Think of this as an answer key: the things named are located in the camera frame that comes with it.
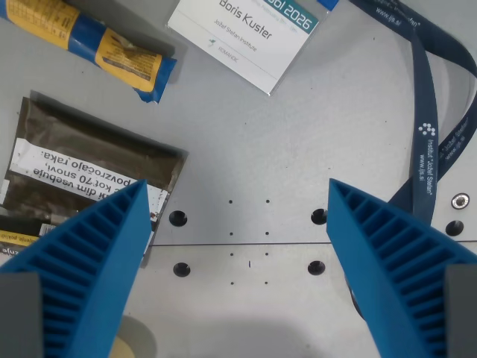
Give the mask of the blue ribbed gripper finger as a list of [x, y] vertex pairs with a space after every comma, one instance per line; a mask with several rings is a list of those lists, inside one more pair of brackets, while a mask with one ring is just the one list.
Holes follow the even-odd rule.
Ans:
[[146, 180], [68, 219], [1, 265], [36, 274], [44, 357], [108, 357], [151, 236]]
[[446, 357], [444, 272], [476, 255], [411, 214], [336, 179], [326, 232], [381, 357]]

